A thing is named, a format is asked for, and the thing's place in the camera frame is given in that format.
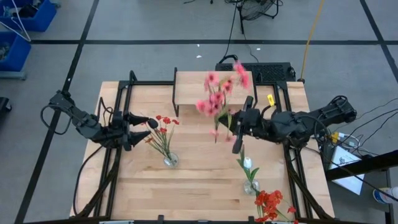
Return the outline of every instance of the clear glass vase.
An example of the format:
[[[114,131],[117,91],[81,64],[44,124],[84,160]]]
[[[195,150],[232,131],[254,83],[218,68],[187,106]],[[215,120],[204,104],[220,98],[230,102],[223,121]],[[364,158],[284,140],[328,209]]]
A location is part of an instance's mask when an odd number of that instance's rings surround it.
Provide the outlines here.
[[[256,191],[253,190],[253,188],[256,190],[260,190],[260,183],[256,179],[254,179],[252,183],[250,183],[249,180],[246,180],[243,183],[243,190],[246,194],[256,195]]]
[[[164,157],[163,162],[169,168],[176,168],[178,166],[178,156],[170,152],[169,157]]]

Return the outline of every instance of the blue bin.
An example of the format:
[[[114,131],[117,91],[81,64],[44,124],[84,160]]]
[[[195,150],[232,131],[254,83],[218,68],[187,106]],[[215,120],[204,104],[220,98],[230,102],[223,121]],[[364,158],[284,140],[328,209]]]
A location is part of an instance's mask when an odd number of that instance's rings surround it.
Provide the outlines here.
[[[17,7],[22,7],[26,4],[32,4],[33,2],[33,0],[14,1]],[[20,30],[17,24],[13,22],[16,21],[19,24],[18,17],[14,17],[13,19],[10,17],[4,17],[3,6],[10,7],[12,9],[15,8],[11,0],[2,0],[0,2],[0,21],[13,29]],[[39,10],[36,12],[36,15],[33,18],[21,18],[21,21],[26,30],[44,32],[49,27],[56,13],[57,10],[55,10],[55,6],[49,0],[43,0]]]
[[[0,60],[0,71],[19,72],[29,55],[30,44],[14,32],[0,32],[0,45],[8,43],[10,49],[6,58]]]

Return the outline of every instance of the yellow clip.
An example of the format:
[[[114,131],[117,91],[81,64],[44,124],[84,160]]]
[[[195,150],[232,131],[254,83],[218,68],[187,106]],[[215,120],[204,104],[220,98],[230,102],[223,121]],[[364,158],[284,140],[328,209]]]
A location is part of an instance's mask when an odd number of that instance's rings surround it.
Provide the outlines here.
[[[267,98],[268,98],[269,104],[271,106],[274,106],[275,105],[274,97],[272,97],[272,95],[270,94],[270,95],[267,96]]]

